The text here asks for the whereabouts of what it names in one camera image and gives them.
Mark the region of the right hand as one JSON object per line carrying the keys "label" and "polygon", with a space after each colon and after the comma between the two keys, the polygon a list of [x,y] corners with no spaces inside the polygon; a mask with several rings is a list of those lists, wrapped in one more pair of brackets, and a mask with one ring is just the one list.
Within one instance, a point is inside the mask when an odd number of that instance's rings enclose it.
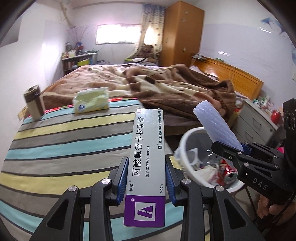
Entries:
{"label": "right hand", "polygon": [[[258,202],[258,208],[257,208],[257,215],[259,218],[264,218],[268,214],[272,215],[278,215],[283,209],[284,205],[279,206],[276,204],[269,204],[269,200],[264,197],[263,195],[260,195],[259,202]],[[295,203],[292,202],[288,208],[282,213],[280,216],[280,219],[278,221],[278,225],[281,225],[284,222],[289,221],[293,216],[295,215]]]}

